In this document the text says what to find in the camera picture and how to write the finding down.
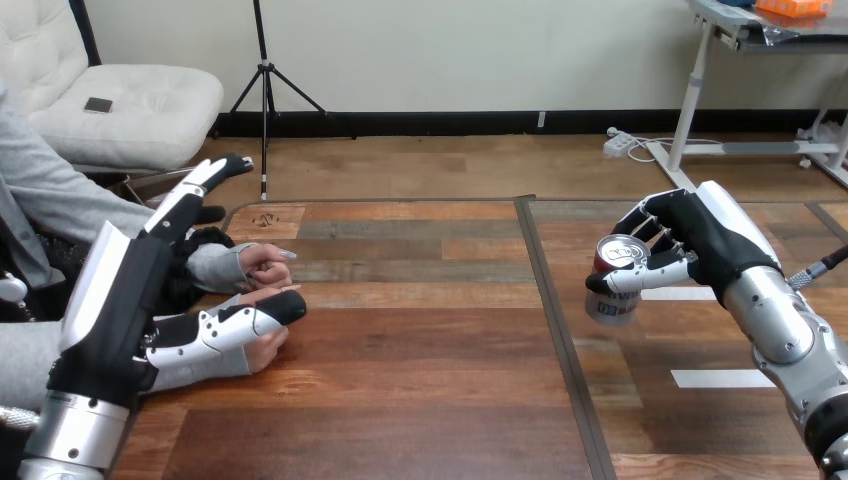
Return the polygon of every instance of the white cushion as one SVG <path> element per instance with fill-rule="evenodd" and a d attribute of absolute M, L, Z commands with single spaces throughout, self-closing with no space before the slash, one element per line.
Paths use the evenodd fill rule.
<path fill-rule="evenodd" d="M 68 0 L 0 0 L 0 76 L 19 111 L 52 104 L 87 67 Z"/>
<path fill-rule="evenodd" d="M 100 65 L 29 119 L 73 164 L 170 170 L 200 149 L 223 95 L 215 76 L 192 68 Z M 112 100 L 112 112 L 84 111 L 89 97 Z"/>

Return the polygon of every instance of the wooden table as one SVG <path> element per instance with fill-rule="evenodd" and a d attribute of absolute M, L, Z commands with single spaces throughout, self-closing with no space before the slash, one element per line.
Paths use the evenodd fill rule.
<path fill-rule="evenodd" d="M 157 395 L 114 478 L 590 478 L 515 205 L 265 204 L 309 315 L 267 371 Z"/>
<path fill-rule="evenodd" d="M 752 368 L 714 301 L 643 301 L 619 329 L 586 316 L 594 245 L 632 205 L 238 210 L 236 241 L 297 252 L 310 313 L 267 371 L 149 399 L 114 478 L 817 478 L 776 389 L 675 383 Z M 804 204 L 744 207 L 787 272 L 848 239 Z M 805 292 L 842 332 L 846 285 Z"/>

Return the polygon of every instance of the black phone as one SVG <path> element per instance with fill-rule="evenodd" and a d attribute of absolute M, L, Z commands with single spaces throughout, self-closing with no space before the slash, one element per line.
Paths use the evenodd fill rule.
<path fill-rule="evenodd" d="M 104 98 L 88 97 L 83 110 L 91 113 L 109 113 L 112 111 L 112 100 Z"/>

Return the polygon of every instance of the wooden floor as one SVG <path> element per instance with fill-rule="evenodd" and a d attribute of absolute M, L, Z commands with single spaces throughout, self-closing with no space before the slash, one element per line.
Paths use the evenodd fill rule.
<path fill-rule="evenodd" d="M 774 139 L 774 135 L 721 139 Z M 268 198 L 555 198 L 636 199 L 672 188 L 653 164 L 604 158 L 601 135 L 366 137 L 275 139 L 268 158 Z M 257 162 L 208 202 L 234 208 L 259 200 L 260 142 L 208 140 L 197 158 L 236 152 Z M 684 161 L 697 184 L 716 180 L 740 201 L 848 200 L 848 193 L 797 156 L 695 157 Z"/>

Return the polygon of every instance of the aluminum can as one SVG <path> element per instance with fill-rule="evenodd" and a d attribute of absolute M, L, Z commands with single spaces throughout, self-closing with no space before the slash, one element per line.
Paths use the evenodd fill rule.
<path fill-rule="evenodd" d="M 632 235 L 609 235 L 598 242 L 592 273 L 607 273 L 629 263 L 636 266 L 648 262 L 651 250 Z M 630 323 L 639 305 L 640 292 L 621 292 L 609 295 L 586 290 L 586 313 L 596 322 L 620 327 Z"/>

